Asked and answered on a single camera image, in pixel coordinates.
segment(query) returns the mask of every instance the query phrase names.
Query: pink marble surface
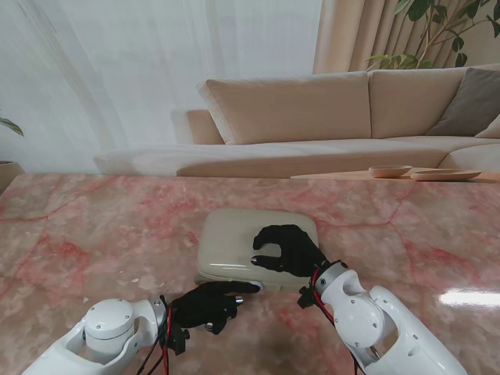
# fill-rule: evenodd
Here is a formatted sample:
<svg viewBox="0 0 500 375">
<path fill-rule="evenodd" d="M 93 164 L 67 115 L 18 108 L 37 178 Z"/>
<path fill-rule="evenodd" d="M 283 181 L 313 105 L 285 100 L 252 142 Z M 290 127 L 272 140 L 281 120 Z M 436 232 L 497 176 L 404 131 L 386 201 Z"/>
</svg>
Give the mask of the pink marble surface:
<svg viewBox="0 0 500 375">
<path fill-rule="evenodd" d="M 30 174 L 0 197 L 2 373 L 21 373 L 93 303 L 193 288 L 203 222 L 220 207 L 312 217 L 330 259 L 391 289 L 471 374 L 500 373 L 498 185 Z M 171 373 L 351 373 L 333 328 L 297 297 L 264 292 L 221 335 L 191 330 Z"/>
</svg>

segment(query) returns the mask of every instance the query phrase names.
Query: wooden tray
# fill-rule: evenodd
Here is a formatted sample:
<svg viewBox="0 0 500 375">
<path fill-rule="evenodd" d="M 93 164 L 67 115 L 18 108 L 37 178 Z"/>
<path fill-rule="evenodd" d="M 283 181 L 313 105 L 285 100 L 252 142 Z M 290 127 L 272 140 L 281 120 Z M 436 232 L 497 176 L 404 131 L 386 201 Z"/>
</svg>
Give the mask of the wooden tray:
<svg viewBox="0 0 500 375">
<path fill-rule="evenodd" d="M 412 180 L 417 181 L 463 181 L 477 177 L 480 170 L 424 170 L 412 173 Z"/>
</svg>

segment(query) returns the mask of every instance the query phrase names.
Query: black glove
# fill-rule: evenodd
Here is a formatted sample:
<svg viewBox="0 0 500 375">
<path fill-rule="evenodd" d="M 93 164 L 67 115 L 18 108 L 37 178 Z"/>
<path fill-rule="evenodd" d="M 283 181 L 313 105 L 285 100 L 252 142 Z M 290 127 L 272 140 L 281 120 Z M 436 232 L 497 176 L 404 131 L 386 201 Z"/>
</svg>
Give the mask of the black glove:
<svg viewBox="0 0 500 375">
<path fill-rule="evenodd" d="M 202 284 L 172 301 L 172 321 L 183 328 L 212 324 L 211 332 L 219 334 L 228 319 L 237 314 L 235 296 L 228 293 L 257 293 L 260 287 L 240 281 L 214 281 Z"/>
<path fill-rule="evenodd" d="M 252 263 L 277 272 L 289 272 L 298 277 L 311 277 L 327 259 L 309 235 L 296 225 L 271 225 L 263 228 L 253 240 L 254 250 L 265 244 L 281 247 L 281 256 L 256 255 Z"/>
</svg>

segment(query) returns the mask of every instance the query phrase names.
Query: gray pillow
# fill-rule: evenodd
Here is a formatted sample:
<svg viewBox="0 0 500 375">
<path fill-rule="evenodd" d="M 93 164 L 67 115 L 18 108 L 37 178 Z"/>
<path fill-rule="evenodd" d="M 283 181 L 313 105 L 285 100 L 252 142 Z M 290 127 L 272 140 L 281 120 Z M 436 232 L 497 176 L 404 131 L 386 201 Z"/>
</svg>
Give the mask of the gray pillow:
<svg viewBox="0 0 500 375">
<path fill-rule="evenodd" d="M 500 71 L 469 68 L 452 102 L 427 135 L 473 137 L 499 113 Z"/>
</svg>

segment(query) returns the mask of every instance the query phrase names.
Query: white plastic container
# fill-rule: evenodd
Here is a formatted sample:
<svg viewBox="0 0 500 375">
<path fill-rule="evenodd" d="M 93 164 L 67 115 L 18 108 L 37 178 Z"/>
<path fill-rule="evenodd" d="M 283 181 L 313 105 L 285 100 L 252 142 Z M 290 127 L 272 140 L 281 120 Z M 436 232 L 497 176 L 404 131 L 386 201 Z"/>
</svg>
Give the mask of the white plastic container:
<svg viewBox="0 0 500 375">
<path fill-rule="evenodd" d="M 280 256 L 278 245 L 254 250 L 253 239 L 269 225 L 296 224 L 318 245 L 316 225 L 309 217 L 283 211 L 217 209 L 205 221 L 198 249 L 198 272 L 205 280 L 259 281 L 272 291 L 298 291 L 309 278 L 254 266 L 254 255 Z"/>
</svg>

